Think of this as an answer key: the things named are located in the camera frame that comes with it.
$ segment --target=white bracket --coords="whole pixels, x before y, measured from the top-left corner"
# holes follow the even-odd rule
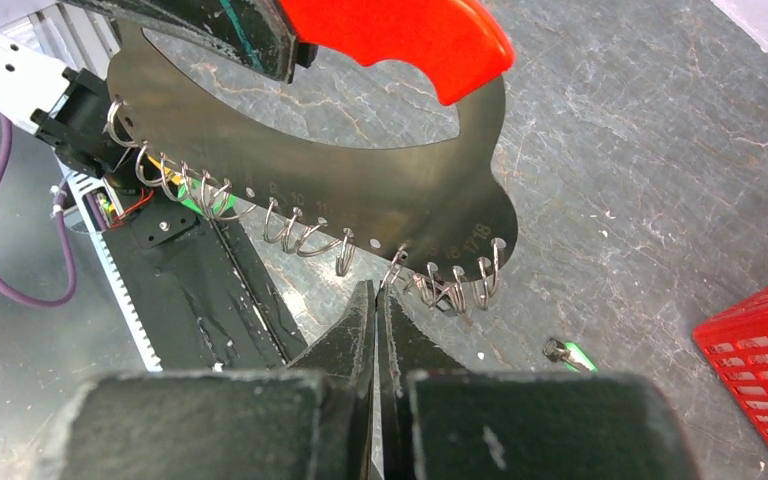
[[[31,115],[50,113],[69,87],[63,73],[68,66],[19,45],[0,33],[0,112],[22,130],[36,134]]]

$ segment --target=red wire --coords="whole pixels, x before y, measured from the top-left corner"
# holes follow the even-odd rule
[[[138,208],[148,203],[148,201],[151,200],[152,197],[154,197],[154,190],[149,190],[148,195],[146,195],[146,190],[142,190],[140,192],[140,200],[137,203],[125,209],[124,212],[113,217],[113,223],[110,225],[110,228],[121,227],[123,224],[122,220],[124,220],[125,217],[127,217],[128,215],[133,213],[135,210],[137,210]]]

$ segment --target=white speck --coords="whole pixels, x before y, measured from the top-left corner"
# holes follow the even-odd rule
[[[508,468],[508,464],[505,463],[505,447],[499,441],[499,437],[487,425],[484,425],[484,436],[482,438],[490,450],[490,457],[496,466],[499,467],[499,470]]]

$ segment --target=stone surface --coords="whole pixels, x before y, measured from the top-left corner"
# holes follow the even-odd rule
[[[768,55],[708,2],[486,5],[518,54],[494,171],[520,241],[489,312],[417,309],[417,322],[475,369],[562,368],[540,347],[575,341],[600,367],[665,392],[706,478],[768,478],[768,449],[690,336],[768,285]],[[282,86],[158,45],[228,104],[294,135],[391,147],[457,133],[453,110],[403,64],[362,69],[324,51]],[[244,221],[262,222],[262,211]],[[309,338],[337,319],[357,279],[386,269],[359,253],[339,279],[334,253],[258,248]]]

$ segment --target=red handle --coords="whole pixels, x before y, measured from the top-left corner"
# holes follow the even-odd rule
[[[401,60],[451,105],[510,68],[508,37],[476,0],[281,0],[299,40],[368,67]]]

